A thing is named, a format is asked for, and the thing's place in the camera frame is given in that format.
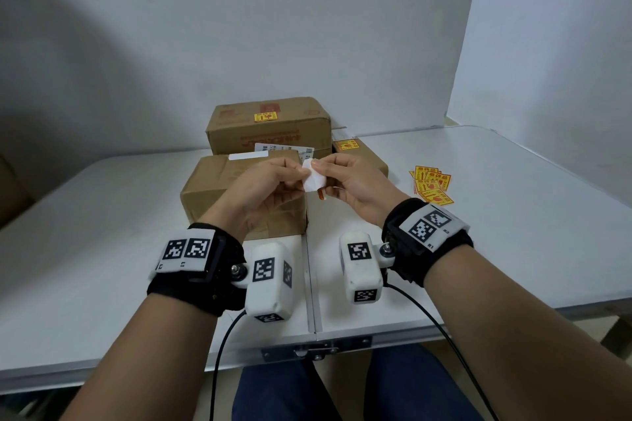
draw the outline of small label on strap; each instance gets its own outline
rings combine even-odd
[[[210,246],[215,230],[191,228],[171,237],[162,249],[156,273],[173,273],[175,271],[204,271],[209,258]]]
[[[450,236],[469,231],[470,225],[444,208],[427,204],[406,218],[399,229],[434,253]]]

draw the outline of forearm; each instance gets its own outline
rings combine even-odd
[[[424,286],[502,419],[623,419],[632,369],[467,246]]]
[[[149,295],[62,420],[190,420],[216,322],[192,305]]]

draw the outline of black wrist strap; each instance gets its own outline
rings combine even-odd
[[[230,274],[233,264],[245,262],[241,243],[208,223],[192,223],[189,228],[215,230],[205,271],[157,273],[147,295],[176,298],[215,316],[221,316],[225,309],[243,308],[246,290],[233,286]]]
[[[427,204],[419,198],[404,200],[386,217],[382,229],[382,241],[388,242],[395,251],[395,261],[392,269],[404,280],[415,282],[422,287],[426,274],[443,255],[461,245],[474,247],[470,235],[465,230],[460,230],[453,236],[450,236],[434,252],[404,233],[399,228],[399,225],[411,214]]]

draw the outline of left hand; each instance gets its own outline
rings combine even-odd
[[[240,243],[262,218],[304,195],[310,170],[289,158],[271,158],[243,172],[198,221],[218,226]]]

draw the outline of blue jeans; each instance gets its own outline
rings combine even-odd
[[[339,420],[311,361],[243,369],[233,421]],[[366,421],[482,421],[443,365],[421,345],[373,350],[364,396]]]

